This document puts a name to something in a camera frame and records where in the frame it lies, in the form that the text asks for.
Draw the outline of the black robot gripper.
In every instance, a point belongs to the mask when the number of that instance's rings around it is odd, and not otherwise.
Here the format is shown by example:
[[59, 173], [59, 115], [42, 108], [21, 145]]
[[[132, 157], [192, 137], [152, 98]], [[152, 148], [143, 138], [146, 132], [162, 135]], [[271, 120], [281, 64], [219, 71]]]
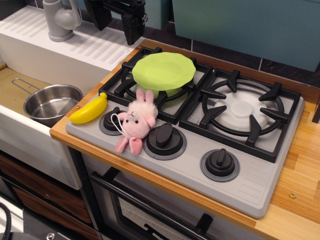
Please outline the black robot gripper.
[[145, 32], [145, 0], [85, 0], [95, 27], [102, 31], [112, 22], [112, 14], [121, 15], [126, 42], [133, 45]]

